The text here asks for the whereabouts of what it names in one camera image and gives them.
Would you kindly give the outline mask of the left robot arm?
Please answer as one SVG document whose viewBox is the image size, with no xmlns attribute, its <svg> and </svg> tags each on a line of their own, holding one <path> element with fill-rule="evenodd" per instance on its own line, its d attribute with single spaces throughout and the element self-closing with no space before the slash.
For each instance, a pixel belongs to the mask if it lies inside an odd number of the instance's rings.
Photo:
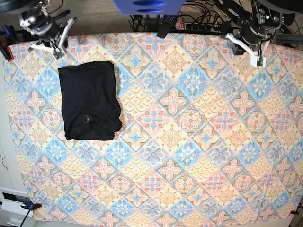
<svg viewBox="0 0 303 227">
<path fill-rule="evenodd" d="M 226 36 L 233 37 L 233 53 L 244 52 L 261 56 L 265 44 L 273 39 L 275 33 L 285 23 L 287 15 L 302 12 L 301 0 L 252 0 L 252 12 L 237 19 L 239 29 Z"/>
</svg>

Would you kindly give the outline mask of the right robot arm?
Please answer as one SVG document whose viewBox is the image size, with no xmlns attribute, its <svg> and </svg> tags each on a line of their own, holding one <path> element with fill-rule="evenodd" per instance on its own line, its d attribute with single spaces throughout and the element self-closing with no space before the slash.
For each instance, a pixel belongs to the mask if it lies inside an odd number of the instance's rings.
<svg viewBox="0 0 303 227">
<path fill-rule="evenodd" d="M 57 20 L 69 15 L 71 11 L 66 10 L 52 17 L 47 9 L 49 5 L 49 0 L 40 0 L 35 6 L 20 15 L 19 24 L 24 30 L 22 32 L 24 41 L 36 40 L 47 47 L 59 43 L 64 27 L 58 24 Z"/>
</svg>

